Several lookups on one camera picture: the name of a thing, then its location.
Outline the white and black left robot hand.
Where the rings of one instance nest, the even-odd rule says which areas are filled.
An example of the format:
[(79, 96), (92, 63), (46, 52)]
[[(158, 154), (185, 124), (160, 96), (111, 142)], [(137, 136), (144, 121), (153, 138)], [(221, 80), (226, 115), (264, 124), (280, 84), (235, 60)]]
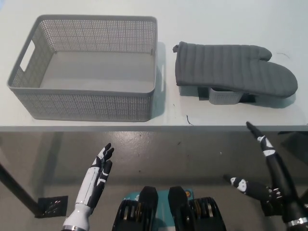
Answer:
[(88, 231), (89, 217), (92, 215), (109, 177), (112, 161), (110, 160), (114, 148), (108, 143), (97, 154), (88, 168), (79, 189), (74, 211), (65, 219), (63, 231)]

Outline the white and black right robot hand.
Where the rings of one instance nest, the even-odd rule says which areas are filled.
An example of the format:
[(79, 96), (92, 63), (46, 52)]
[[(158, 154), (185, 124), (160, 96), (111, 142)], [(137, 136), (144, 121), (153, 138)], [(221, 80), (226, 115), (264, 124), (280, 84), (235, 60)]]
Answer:
[(298, 196), (292, 177), (281, 156), (268, 138), (253, 124), (246, 122), (247, 128), (260, 144), (265, 157), (272, 186), (225, 174), (225, 181), (240, 193), (258, 200), (264, 216), (280, 216), (288, 231), (308, 229), (308, 208)]

